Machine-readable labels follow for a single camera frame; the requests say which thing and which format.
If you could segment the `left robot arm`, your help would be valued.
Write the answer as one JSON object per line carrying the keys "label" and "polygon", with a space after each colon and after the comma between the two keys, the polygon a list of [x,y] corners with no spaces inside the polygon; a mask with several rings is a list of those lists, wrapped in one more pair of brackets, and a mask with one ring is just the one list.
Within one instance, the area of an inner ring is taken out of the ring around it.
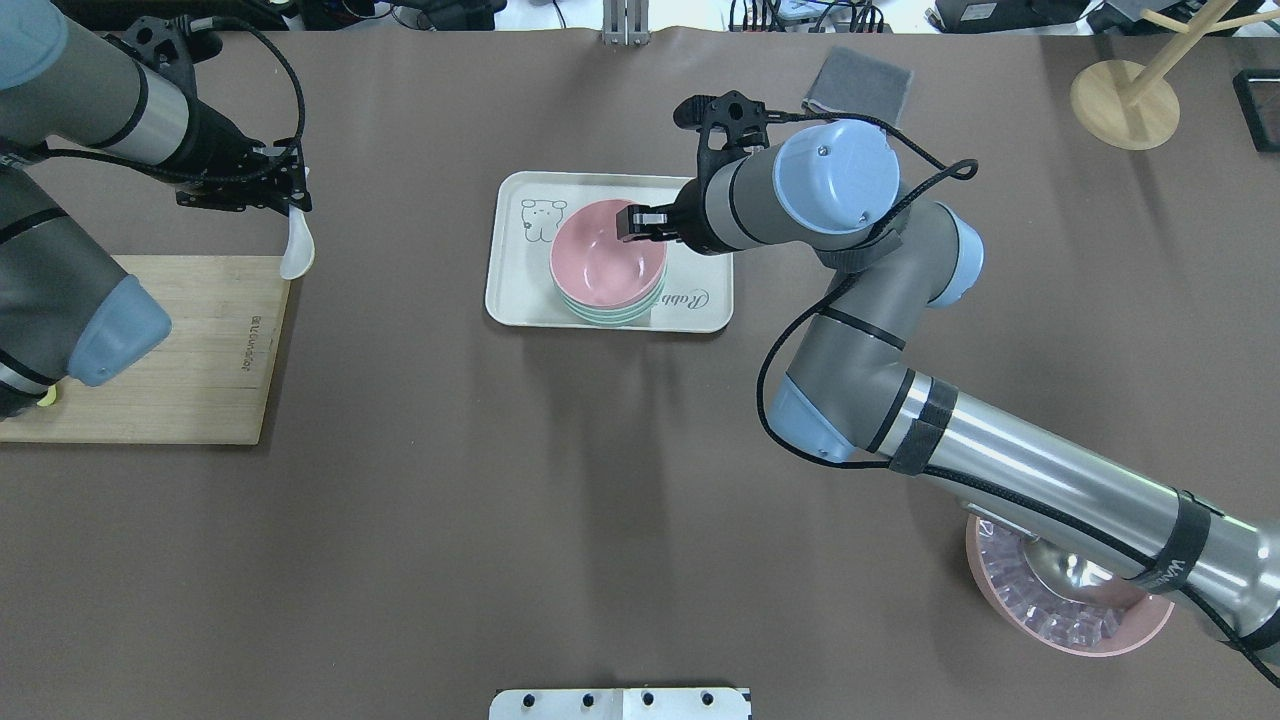
{"label": "left robot arm", "polygon": [[14,418],[68,377],[101,386],[141,360],[172,319],[28,176],[81,158],[172,184],[186,208],[270,208],[291,222],[280,274],[314,261],[312,201],[296,129],[275,143],[198,99],[196,63],[234,17],[138,19],[124,37],[86,29],[50,1],[3,4],[1,406]]}

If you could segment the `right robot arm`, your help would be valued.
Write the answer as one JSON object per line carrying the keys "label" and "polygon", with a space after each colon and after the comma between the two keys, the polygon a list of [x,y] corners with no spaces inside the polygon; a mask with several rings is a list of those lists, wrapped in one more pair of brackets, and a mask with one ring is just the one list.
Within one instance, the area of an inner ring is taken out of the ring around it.
{"label": "right robot arm", "polygon": [[924,200],[969,181],[888,122],[822,113],[772,146],[795,113],[696,96],[675,124],[698,135],[698,170],[669,204],[620,213],[627,241],[708,256],[799,242],[832,269],[826,293],[771,346],[756,374],[762,429],[841,470],[886,469],[942,489],[1151,594],[1197,607],[1210,634],[1277,682],[1277,528],[1231,518],[902,361],[928,307],[977,282],[984,247],[951,208]]}

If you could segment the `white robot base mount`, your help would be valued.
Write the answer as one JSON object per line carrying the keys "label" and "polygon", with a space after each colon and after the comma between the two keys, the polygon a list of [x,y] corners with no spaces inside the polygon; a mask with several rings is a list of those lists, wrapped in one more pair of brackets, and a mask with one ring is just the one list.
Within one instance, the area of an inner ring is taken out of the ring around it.
{"label": "white robot base mount", "polygon": [[507,689],[489,719],[751,719],[750,691],[733,687]]}

